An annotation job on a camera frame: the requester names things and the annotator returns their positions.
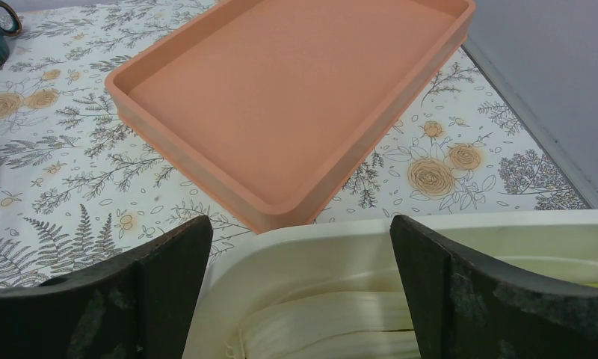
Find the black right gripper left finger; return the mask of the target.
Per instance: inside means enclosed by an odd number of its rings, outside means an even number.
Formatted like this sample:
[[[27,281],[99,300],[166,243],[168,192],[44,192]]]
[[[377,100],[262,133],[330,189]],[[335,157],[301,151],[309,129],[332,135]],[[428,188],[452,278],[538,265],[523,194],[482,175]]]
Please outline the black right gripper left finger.
[[[0,358],[180,358],[212,237],[201,215],[85,269],[0,289]]]

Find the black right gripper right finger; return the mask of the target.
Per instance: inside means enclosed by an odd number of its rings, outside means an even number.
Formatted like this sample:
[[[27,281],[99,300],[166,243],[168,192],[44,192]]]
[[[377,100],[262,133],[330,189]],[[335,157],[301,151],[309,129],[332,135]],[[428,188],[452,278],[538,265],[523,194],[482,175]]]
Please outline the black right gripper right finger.
[[[422,358],[598,358],[598,288],[520,269],[404,215],[389,235]]]

